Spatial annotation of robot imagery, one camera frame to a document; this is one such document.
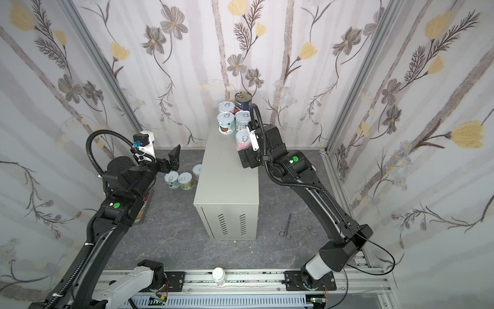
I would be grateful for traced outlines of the teal label can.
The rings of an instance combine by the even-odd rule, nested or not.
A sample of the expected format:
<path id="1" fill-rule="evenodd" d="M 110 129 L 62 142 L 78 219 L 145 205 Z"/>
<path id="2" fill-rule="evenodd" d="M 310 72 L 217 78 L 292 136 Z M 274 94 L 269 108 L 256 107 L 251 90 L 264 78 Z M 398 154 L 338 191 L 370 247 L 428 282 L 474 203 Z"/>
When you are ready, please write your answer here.
<path id="1" fill-rule="evenodd" d="M 177 171 L 171 171 L 165 174 L 163 179 L 170 189 L 177 189 L 180 187 L 178 177 L 179 173 Z"/>
<path id="2" fill-rule="evenodd" d="M 238 111 L 235 114 L 235 129 L 237 131 L 247 130 L 250 121 L 251 115 L 249 111 Z"/>

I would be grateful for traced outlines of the white lid can front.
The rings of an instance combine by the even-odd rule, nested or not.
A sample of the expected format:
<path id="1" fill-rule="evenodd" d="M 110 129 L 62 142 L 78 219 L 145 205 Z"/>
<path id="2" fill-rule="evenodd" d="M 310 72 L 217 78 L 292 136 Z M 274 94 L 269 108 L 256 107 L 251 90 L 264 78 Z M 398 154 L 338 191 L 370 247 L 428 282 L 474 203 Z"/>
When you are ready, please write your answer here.
<path id="1" fill-rule="evenodd" d="M 230 112 L 222 112 L 217 115 L 218 130 L 223 135 L 231 135 L 235 131 L 235 115 Z"/>

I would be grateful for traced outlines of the pink label can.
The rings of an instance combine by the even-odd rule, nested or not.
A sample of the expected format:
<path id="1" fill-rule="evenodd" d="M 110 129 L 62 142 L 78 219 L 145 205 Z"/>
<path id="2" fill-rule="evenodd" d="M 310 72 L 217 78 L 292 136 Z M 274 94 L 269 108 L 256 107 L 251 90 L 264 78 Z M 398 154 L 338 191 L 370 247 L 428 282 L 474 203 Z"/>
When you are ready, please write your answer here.
<path id="1" fill-rule="evenodd" d="M 221 102 L 218 105 L 218 111 L 220 113 L 232 113 L 235 114 L 235 104 L 230 101 Z"/>

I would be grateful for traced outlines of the dark blue tomato can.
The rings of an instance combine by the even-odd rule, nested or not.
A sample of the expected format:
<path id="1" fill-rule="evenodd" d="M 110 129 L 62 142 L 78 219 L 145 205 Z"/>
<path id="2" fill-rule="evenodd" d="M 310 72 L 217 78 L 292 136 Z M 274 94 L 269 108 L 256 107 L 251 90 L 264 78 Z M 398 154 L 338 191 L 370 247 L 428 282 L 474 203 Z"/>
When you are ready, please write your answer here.
<path id="1" fill-rule="evenodd" d="M 236 112 L 249 111 L 252 103 L 252 94 L 247 91 L 240 91 L 235 94 L 235 110 Z"/>

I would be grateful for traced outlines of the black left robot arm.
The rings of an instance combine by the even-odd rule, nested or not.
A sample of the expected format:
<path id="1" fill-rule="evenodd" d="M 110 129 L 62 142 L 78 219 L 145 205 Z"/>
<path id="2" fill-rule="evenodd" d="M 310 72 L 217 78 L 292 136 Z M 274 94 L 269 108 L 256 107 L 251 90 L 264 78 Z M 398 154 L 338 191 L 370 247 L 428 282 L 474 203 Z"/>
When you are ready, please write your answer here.
<path id="1" fill-rule="evenodd" d="M 112 159 L 107 169 L 98 164 L 92 150 L 100 135 L 111 135 L 127 144 L 131 157 Z M 86 241 L 77 257 L 44 301 L 31 303 L 31 308 L 118 308 L 142 290 L 166 286 L 162 263 L 144 261 L 124 279 L 110 285 L 107 292 L 96 292 L 96 285 L 116 246 L 134 224 L 152 189 L 158 173 L 169 173 L 180 167 L 180 145 L 167 159 L 154 154 L 154 135 L 150 131 L 134 134 L 129 140 L 112 130 L 91 133 L 85 144 L 91 165 L 102 179 L 105 199 L 86 227 Z"/>

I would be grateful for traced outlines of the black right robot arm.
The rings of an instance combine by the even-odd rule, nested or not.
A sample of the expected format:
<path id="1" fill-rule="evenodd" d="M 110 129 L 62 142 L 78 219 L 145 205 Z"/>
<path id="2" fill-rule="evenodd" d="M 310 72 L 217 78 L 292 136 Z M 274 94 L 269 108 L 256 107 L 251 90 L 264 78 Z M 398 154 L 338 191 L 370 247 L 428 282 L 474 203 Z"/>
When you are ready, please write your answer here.
<path id="1" fill-rule="evenodd" d="M 299 150 L 288 151 L 279 129 L 264 124 L 257 105 L 250 106 L 248 129 L 251 147 L 239 151 L 244 168 L 264 167 L 269 179 L 298 194 L 325 230 L 329 241 L 284 284 L 290 290 L 316 290 L 327 287 L 328 274 L 340 272 L 371 243 L 373 230 L 359 224 L 336 202 L 322 185 L 316 169 Z"/>

